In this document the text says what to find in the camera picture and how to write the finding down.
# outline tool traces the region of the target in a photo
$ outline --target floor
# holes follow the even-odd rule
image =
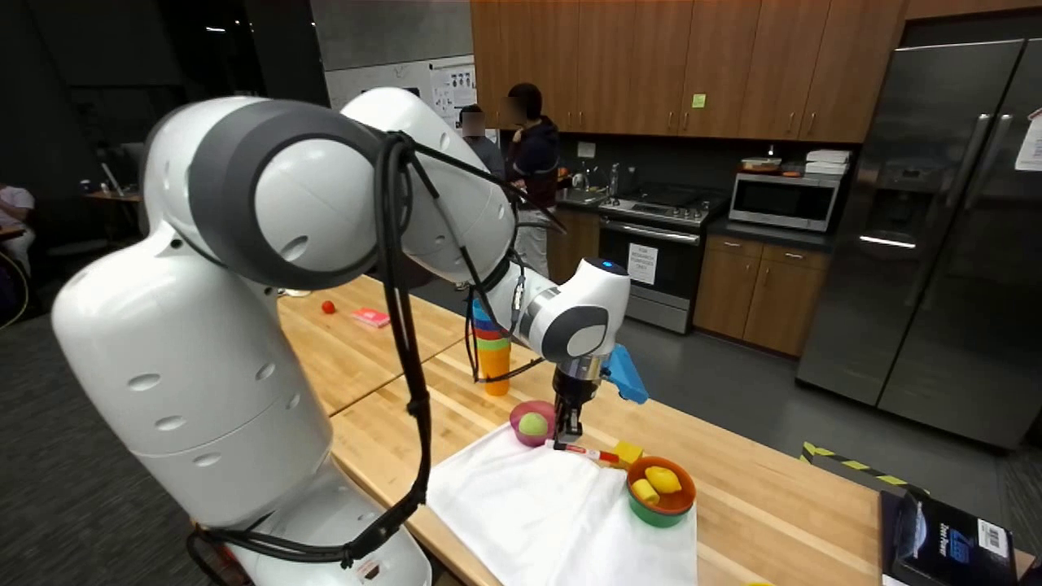
[[[462,309],[462,296],[440,283],[420,296]],[[791,358],[739,342],[635,322],[619,339],[658,400],[782,453],[811,440],[866,459],[1013,527],[1022,550],[1042,550],[1042,449],[1003,456],[795,387]],[[46,316],[0,329],[0,381],[7,583],[205,583],[182,550],[189,518],[107,433]]]

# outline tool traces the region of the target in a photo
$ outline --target yellow bowl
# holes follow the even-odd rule
[[[681,492],[674,495],[658,495],[658,501],[641,501],[632,485],[638,479],[645,479],[645,469],[651,466],[661,466],[661,469],[671,469],[677,479],[681,479]],[[655,524],[655,527],[671,527],[677,524],[690,508],[694,508],[694,498],[697,498],[697,488],[694,488],[694,479],[671,459],[658,459],[658,456],[641,456],[635,466],[628,466],[625,472],[625,495],[628,495],[628,508],[645,521],[645,524]]]

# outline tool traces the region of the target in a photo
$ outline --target countertop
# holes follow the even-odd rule
[[[462,342],[456,313],[420,296],[410,306],[423,322],[420,358]],[[401,374],[391,326],[381,322],[387,316],[381,280],[355,277],[335,290],[287,293],[277,316],[329,417]]]
[[[420,446],[391,332],[365,329],[348,313],[348,306],[381,309],[374,293],[378,283],[361,277],[335,296],[287,296],[280,319],[309,384],[322,394],[335,433],[332,456],[371,498],[391,505],[414,482]],[[554,365],[511,378],[508,397],[482,394],[469,378],[466,345],[456,335],[443,339],[462,332],[462,319],[420,300],[414,309],[433,410],[433,462],[501,426],[514,404],[550,400]],[[531,352],[514,345],[511,361],[528,365]],[[635,440],[694,475],[700,583],[879,586],[879,492],[658,400],[625,404],[609,381],[583,407],[583,426],[583,446]],[[430,508],[410,518],[410,531],[462,583],[495,583]]]
[[[524,348],[511,355],[514,365],[531,358]],[[508,397],[485,397],[469,381],[462,345],[440,352],[423,371],[433,394],[433,462],[501,426],[518,400],[547,400],[554,384],[554,368],[541,365],[514,378]],[[658,400],[625,404],[612,384],[586,404],[583,426],[583,446],[635,440],[694,475],[700,583],[879,583],[876,492]],[[332,417],[332,430],[332,453],[365,492],[381,505],[407,492],[420,449],[401,378]],[[430,508],[410,518],[410,531],[466,583],[495,583]]]
[[[606,195],[563,195],[557,199],[557,208],[567,212],[599,212],[599,205],[606,202]],[[768,225],[742,225],[742,221],[729,221],[726,212],[716,215],[707,225],[707,234],[736,234],[736,238],[755,238],[755,241],[772,241],[772,244],[788,244],[788,247],[808,247],[808,251],[834,251],[834,234],[814,234],[814,231],[785,231],[785,228],[768,228]]]

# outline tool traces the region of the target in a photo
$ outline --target oven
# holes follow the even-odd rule
[[[632,277],[628,319],[687,332],[703,267],[700,228],[602,215],[599,257]]]

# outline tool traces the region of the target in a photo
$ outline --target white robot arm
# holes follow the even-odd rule
[[[62,352],[124,446],[202,527],[267,537],[238,550],[254,583],[430,583],[417,544],[387,531],[355,550],[313,547],[322,566],[293,563],[306,550],[290,544],[371,534],[378,508],[329,459],[329,420],[274,319],[280,286],[335,286],[397,264],[401,247],[475,286],[557,365],[563,426],[580,433],[628,280],[583,264],[557,286],[524,270],[511,257],[514,208],[479,166],[410,91],[368,91],[342,114],[202,101],[150,140],[150,238],[55,300]]]

